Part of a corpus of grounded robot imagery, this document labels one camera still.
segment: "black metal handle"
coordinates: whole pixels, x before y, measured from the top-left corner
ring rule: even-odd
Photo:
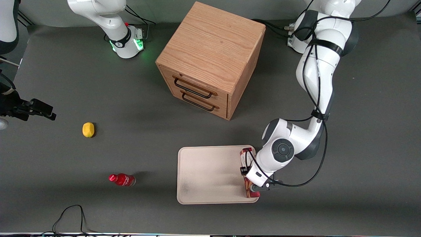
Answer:
[[[184,90],[186,90],[186,91],[188,91],[188,92],[190,92],[190,93],[193,93],[193,94],[195,94],[195,95],[197,95],[197,96],[200,96],[200,97],[202,97],[202,98],[204,98],[204,99],[209,99],[211,96],[212,96],[212,92],[209,92],[209,95],[203,95],[203,94],[201,94],[201,93],[199,93],[199,92],[195,92],[195,91],[193,91],[193,90],[190,90],[189,88],[187,88],[187,87],[185,87],[185,86],[182,86],[182,85],[180,85],[180,84],[177,84],[177,81],[179,80],[178,78],[176,78],[176,77],[174,77],[175,78],[175,80],[174,80],[174,84],[177,86],[177,87],[180,87],[181,89],[184,89]]]
[[[195,103],[195,102],[193,102],[191,100],[188,100],[188,99],[184,98],[185,95],[186,95],[186,93],[183,93],[183,95],[182,95],[183,100],[186,101],[186,102],[188,102],[188,103],[190,103],[190,104],[192,104],[192,105],[195,105],[195,106],[197,106],[197,107],[199,107],[201,109],[204,109],[206,111],[209,111],[209,112],[212,112],[215,109],[215,106],[212,106],[212,108],[208,109],[205,106],[199,105],[199,104],[197,104],[197,103]]]

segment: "plastic bottle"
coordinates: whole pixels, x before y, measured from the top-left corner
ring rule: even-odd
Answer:
[[[118,175],[112,174],[108,180],[114,182],[118,186],[133,186],[136,183],[136,178],[132,175],[120,173]]]

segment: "wooden drawer cabinet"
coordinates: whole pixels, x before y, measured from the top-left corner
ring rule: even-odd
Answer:
[[[156,64],[176,98],[230,120],[264,32],[263,24],[196,2]]]

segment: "white tray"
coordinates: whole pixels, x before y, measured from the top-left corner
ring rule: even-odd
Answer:
[[[179,151],[177,200],[181,204],[253,203],[240,173],[240,151],[250,145],[183,147]]]

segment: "lemon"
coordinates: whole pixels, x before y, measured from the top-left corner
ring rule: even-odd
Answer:
[[[93,127],[93,123],[86,123],[83,125],[82,133],[85,137],[92,137],[95,133],[95,128]]]

